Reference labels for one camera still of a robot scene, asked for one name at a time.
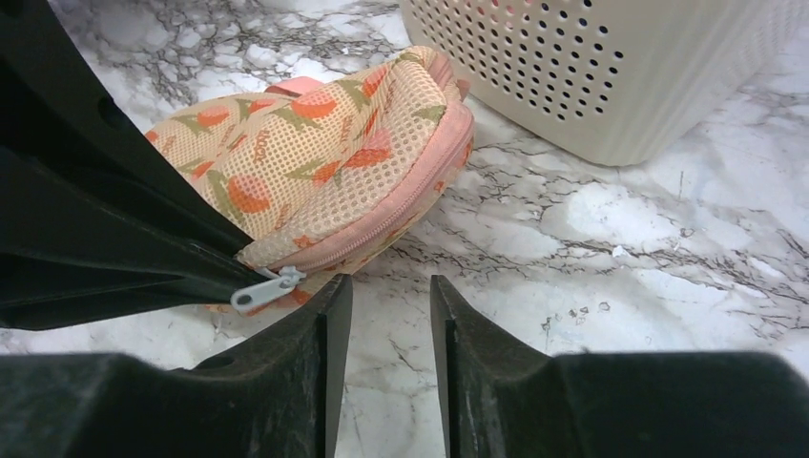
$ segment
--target laundry basket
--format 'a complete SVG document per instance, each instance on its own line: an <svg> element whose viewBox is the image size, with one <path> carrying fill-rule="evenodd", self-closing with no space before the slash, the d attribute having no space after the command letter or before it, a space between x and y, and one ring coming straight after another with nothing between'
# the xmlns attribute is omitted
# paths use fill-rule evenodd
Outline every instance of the laundry basket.
<svg viewBox="0 0 809 458"><path fill-rule="evenodd" d="M648 159L799 26L806 0L402 0L471 93L586 160Z"/></svg>

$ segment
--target small debris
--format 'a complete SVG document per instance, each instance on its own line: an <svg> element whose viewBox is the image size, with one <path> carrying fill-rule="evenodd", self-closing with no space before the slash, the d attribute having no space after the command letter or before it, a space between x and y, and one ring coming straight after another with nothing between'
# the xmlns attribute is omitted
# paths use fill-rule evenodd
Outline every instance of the small debris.
<svg viewBox="0 0 809 458"><path fill-rule="evenodd" d="M616 246L615 248L612 249L612 257L613 258L619 258L621 256L628 256L629 254L630 253L627 250L625 250L624 247L621 246L621 245L618 245L618 246Z"/></svg>

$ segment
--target orange tulip print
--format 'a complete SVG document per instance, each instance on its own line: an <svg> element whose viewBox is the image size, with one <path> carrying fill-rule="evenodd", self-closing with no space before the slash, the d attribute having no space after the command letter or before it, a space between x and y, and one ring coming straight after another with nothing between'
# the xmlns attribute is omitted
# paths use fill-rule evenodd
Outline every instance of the orange tulip print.
<svg viewBox="0 0 809 458"><path fill-rule="evenodd" d="M267 183L251 176L230 177L227 183L228 198L243 213L258 213L270 208L270 190Z"/></svg>

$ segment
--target pink zipper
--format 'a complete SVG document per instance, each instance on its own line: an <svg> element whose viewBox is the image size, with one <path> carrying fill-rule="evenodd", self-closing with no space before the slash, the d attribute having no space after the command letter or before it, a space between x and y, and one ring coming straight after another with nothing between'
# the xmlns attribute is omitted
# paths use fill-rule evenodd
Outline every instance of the pink zipper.
<svg viewBox="0 0 809 458"><path fill-rule="evenodd" d="M302 272L314 272L330 267L352 253L387 237L391 229L398 229L411 218L411 210L425 192L428 192L446 174L449 167L464 154L472 139L474 119L460 101L449 102L432 138L402 182L365 217L343 228L317 244L304 248L270 266L271 270L294 265ZM407 192L404 201L399 193ZM353 239L347 244L345 239Z"/></svg>

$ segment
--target black plastic part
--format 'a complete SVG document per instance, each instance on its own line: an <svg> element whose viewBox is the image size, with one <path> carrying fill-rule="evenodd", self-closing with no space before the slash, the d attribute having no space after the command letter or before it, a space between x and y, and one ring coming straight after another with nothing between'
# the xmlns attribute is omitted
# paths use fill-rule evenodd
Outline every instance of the black plastic part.
<svg viewBox="0 0 809 458"><path fill-rule="evenodd" d="M0 358L0 456L334 456L351 281L192 370Z"/></svg>
<svg viewBox="0 0 809 458"><path fill-rule="evenodd" d="M0 326L49 329L266 279L252 240L121 112L47 0L0 3Z"/></svg>
<svg viewBox="0 0 809 458"><path fill-rule="evenodd" d="M0 324L45 329L184 303L265 279L0 147Z"/></svg>
<svg viewBox="0 0 809 458"><path fill-rule="evenodd" d="M134 218L225 256L252 241L152 147L93 74L47 0L0 8L0 145Z"/></svg>
<svg viewBox="0 0 809 458"><path fill-rule="evenodd" d="M551 358L443 277L431 320L446 456L809 456L809 390L760 353Z"/></svg>

